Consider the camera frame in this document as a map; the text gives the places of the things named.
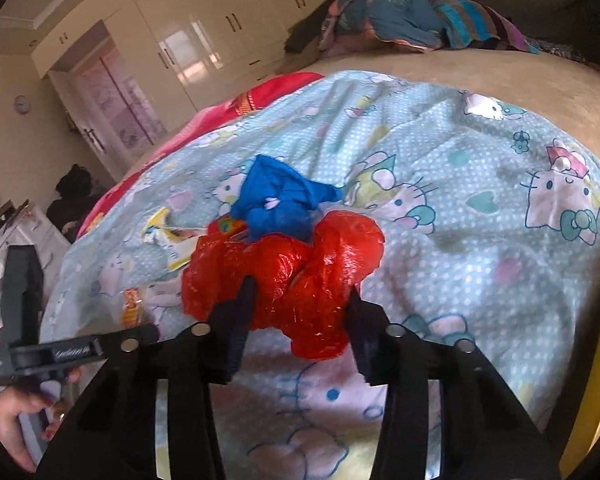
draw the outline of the striped towel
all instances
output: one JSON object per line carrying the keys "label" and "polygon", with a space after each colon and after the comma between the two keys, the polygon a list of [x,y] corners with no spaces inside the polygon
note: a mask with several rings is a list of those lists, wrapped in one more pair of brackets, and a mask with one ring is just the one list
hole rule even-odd
{"label": "striped towel", "polygon": [[524,35],[491,7],[471,0],[434,0],[433,8],[445,22],[451,48],[492,48],[521,50],[538,54],[536,47],[526,42]]}

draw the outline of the colorful blanket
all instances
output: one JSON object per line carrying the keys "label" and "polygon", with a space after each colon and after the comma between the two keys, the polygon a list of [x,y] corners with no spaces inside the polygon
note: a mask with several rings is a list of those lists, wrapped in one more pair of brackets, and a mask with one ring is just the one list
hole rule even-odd
{"label": "colorful blanket", "polygon": [[443,46],[443,29],[427,0],[335,0],[322,24],[318,48],[329,50],[335,37],[344,35],[427,52]]}
{"label": "colorful blanket", "polygon": [[[42,340],[115,330],[123,289],[173,285],[166,251],[142,242],[148,218],[166,206],[172,225],[206,226],[259,153],[340,187],[337,207],[376,220],[386,243],[365,300],[428,340],[473,339],[544,426],[576,323],[600,296],[600,162],[528,110],[383,74],[336,73],[156,162],[67,253]],[[194,321],[177,295],[152,290],[147,316],[162,338]],[[251,333],[234,382],[212,389],[227,477],[367,480],[385,393],[364,384],[350,351],[306,362],[277,330]],[[429,478],[437,394],[432,383]]]}
{"label": "colorful blanket", "polygon": [[217,130],[220,126],[238,117],[253,113],[256,110],[262,110],[276,99],[291,94],[291,92],[321,78],[320,74],[314,72],[280,75],[238,95],[237,98],[231,101],[200,110],[182,131],[155,152],[153,158],[141,170],[118,183],[98,201],[82,223],[78,237],[83,236],[99,224],[104,215],[118,203],[142,174],[165,156],[179,150],[198,137]]}
{"label": "colorful blanket", "polygon": [[539,53],[536,47],[527,43],[513,23],[491,7],[471,0],[434,0],[433,8],[445,22],[446,38],[451,48],[472,46]]}

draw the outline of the light blue bedsheet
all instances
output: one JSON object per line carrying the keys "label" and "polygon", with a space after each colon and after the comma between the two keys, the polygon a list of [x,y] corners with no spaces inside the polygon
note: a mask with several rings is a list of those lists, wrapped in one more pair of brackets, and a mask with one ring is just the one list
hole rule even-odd
{"label": "light blue bedsheet", "polygon": [[[258,153],[342,186],[339,206],[378,222],[384,257],[363,298],[422,337],[475,339],[546,423],[576,323],[600,294],[600,162],[522,108],[376,73],[314,82],[156,164],[67,253],[42,339],[117,329],[124,288],[174,276],[165,252],[142,243],[149,216],[166,206],[172,225],[206,226]],[[193,322],[177,306],[152,319],[163,338]],[[368,478],[384,389],[363,384],[350,351],[311,364],[280,332],[254,332],[242,370],[213,397],[230,479]],[[430,476],[439,421],[433,401]]]}

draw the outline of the human hand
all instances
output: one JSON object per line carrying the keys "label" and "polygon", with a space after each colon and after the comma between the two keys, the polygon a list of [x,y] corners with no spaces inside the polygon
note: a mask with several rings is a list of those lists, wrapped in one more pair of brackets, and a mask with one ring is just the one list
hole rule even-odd
{"label": "human hand", "polygon": [[[76,368],[69,373],[67,380],[68,382],[75,382],[79,378],[80,370]],[[49,441],[53,438],[60,427],[63,415],[66,414],[67,408],[61,406],[60,403],[56,404],[58,404],[56,406],[58,416],[54,416],[54,420],[43,432],[43,440]],[[0,392],[0,442],[15,462],[29,473],[36,471],[36,465],[24,442],[18,416],[21,413],[33,415],[45,408],[51,408],[53,405],[53,400],[45,394],[28,392],[16,386],[9,386]]]}

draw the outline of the crumpled plastic bag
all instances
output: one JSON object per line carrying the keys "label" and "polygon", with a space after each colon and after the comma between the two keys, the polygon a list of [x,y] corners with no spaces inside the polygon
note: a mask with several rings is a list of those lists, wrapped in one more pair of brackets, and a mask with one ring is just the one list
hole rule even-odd
{"label": "crumpled plastic bag", "polygon": [[383,244],[371,218],[344,210],[318,222],[312,247],[282,234],[253,244],[207,235],[182,275],[184,311],[206,320],[217,303],[236,297],[244,276],[252,275],[258,284],[252,330],[282,330],[301,358],[337,357],[349,342],[344,306],[351,287],[378,268]]}

